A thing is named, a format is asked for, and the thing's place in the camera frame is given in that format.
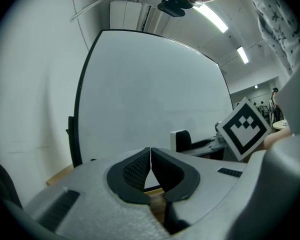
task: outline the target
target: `black and white fiducial marker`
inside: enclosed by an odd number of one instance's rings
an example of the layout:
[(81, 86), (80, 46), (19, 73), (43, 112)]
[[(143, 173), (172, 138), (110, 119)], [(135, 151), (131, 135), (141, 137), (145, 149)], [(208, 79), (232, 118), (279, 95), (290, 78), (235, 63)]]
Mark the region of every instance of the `black and white fiducial marker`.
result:
[(246, 97), (216, 128), (239, 161), (270, 133), (268, 123)]

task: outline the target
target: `patterned shirt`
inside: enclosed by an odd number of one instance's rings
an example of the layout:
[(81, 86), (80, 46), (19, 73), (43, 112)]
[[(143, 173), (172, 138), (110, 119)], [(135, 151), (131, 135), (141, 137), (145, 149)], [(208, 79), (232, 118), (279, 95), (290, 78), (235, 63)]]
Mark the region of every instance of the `patterned shirt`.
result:
[(284, 0), (252, 0), (262, 38), (289, 75), (300, 67), (300, 23)]

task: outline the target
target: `black headphone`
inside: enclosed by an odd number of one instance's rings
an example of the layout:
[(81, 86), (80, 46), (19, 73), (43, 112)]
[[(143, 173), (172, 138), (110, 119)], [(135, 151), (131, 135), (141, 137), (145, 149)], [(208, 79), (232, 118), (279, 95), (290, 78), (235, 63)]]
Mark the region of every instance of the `black headphone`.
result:
[(188, 0), (162, 0), (157, 6), (160, 11), (172, 17), (183, 17), (186, 14), (183, 9), (191, 9), (192, 7), (193, 5)]

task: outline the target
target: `wooden floor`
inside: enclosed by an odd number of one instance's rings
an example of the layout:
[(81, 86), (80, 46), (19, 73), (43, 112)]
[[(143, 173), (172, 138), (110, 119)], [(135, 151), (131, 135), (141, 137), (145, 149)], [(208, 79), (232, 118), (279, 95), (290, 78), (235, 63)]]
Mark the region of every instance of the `wooden floor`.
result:
[(150, 196), (150, 210), (156, 219), (163, 224), (165, 221), (166, 198), (162, 188), (145, 192)]

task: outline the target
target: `fluorescent ceiling light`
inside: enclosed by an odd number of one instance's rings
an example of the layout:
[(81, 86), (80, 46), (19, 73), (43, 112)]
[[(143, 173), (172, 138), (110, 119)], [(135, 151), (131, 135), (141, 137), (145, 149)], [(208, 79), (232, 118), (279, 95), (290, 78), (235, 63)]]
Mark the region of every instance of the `fluorescent ceiling light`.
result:
[(249, 60), (247, 58), (247, 55), (244, 51), (244, 49), (240, 46), (238, 49), (236, 49), (238, 51), (238, 53), (240, 54), (241, 56), (241, 59), (243, 60), (244, 64), (248, 63)]
[(218, 15), (215, 14), (213, 10), (211, 10), (205, 4), (201, 5), (200, 7), (194, 6), (193, 9), (206, 16), (214, 25), (218, 27), (218, 29), (221, 30), (222, 33), (227, 31), (227, 25), (222, 21), (222, 19), (219, 18)]

